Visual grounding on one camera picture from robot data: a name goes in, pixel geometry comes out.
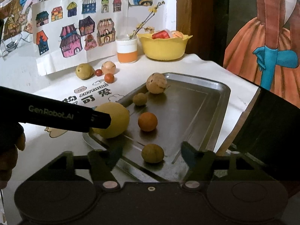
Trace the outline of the person's hand on gripper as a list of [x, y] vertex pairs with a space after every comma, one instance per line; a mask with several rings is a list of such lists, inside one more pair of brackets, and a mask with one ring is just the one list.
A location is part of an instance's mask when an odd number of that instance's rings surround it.
[[18, 151], [24, 151], [26, 136], [22, 125], [10, 122], [1, 128], [1, 189], [6, 188], [16, 167]]

